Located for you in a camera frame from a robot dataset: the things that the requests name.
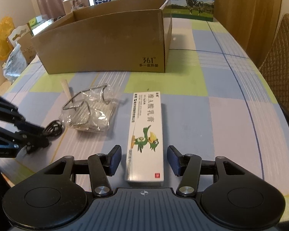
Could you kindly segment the beige plastic spoon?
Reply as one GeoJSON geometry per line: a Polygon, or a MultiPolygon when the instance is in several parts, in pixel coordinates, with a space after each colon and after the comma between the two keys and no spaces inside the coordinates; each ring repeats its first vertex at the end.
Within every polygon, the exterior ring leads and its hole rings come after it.
{"type": "Polygon", "coordinates": [[[61,80],[61,86],[63,88],[63,91],[67,97],[67,99],[71,99],[72,98],[72,95],[71,95],[71,92],[70,92],[70,89],[69,89],[69,85],[68,85],[68,82],[66,79],[62,79],[61,80]]]}

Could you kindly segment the brown cardboard box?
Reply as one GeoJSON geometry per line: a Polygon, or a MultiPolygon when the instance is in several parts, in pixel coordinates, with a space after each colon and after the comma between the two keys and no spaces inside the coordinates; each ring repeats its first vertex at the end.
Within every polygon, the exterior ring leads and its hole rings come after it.
{"type": "Polygon", "coordinates": [[[49,74],[163,73],[171,38],[171,0],[117,0],[65,15],[32,43],[49,74]]]}

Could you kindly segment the ointment box with bird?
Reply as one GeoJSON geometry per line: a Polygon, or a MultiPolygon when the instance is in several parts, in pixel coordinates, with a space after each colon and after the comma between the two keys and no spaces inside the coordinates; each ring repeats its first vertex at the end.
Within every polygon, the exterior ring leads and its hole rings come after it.
{"type": "Polygon", "coordinates": [[[163,185],[164,148],[159,91],[133,94],[125,180],[136,185],[163,185]]]}

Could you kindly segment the brown quilted chair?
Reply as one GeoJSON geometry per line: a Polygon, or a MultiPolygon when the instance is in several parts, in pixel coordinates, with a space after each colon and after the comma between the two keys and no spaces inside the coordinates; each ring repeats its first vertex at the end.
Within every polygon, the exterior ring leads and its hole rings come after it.
{"type": "Polygon", "coordinates": [[[283,15],[260,72],[274,96],[289,111],[289,14],[283,15]]]}

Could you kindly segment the checked tablecloth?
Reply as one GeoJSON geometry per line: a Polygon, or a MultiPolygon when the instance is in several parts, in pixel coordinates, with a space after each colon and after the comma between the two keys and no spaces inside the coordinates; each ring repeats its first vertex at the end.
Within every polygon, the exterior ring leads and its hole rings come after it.
{"type": "Polygon", "coordinates": [[[28,121],[45,126],[58,118],[67,100],[62,79],[73,92],[110,84],[121,103],[107,134],[68,129],[47,149],[0,159],[0,170],[17,183],[65,155],[86,159],[116,144],[125,150],[133,94],[160,91],[164,146],[205,160],[226,156],[289,198],[289,128],[254,63],[217,22],[175,18],[172,36],[165,73],[49,75],[35,59],[4,96],[28,121]]]}

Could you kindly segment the yellow plastic bag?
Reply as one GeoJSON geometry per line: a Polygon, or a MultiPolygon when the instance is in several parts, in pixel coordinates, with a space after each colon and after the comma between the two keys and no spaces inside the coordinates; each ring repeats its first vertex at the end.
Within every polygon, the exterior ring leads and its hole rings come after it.
{"type": "Polygon", "coordinates": [[[13,19],[11,17],[4,17],[0,21],[0,61],[4,61],[8,58],[13,46],[10,43],[8,36],[15,29],[13,19]]]}

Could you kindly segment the small product box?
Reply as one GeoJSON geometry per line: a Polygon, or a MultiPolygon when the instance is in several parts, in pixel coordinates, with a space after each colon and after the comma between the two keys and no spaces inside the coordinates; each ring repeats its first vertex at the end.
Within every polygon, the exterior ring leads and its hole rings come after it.
{"type": "Polygon", "coordinates": [[[89,0],[64,0],[62,3],[65,14],[90,6],[89,0]]]}

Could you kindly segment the grey plastic bag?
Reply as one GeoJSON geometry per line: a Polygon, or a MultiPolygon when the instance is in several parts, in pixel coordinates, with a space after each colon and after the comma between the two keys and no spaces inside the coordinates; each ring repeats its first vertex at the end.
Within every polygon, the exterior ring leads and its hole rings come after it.
{"type": "Polygon", "coordinates": [[[27,63],[21,51],[21,45],[17,43],[7,58],[7,61],[2,66],[3,76],[11,83],[14,83],[26,67],[27,63]]]}

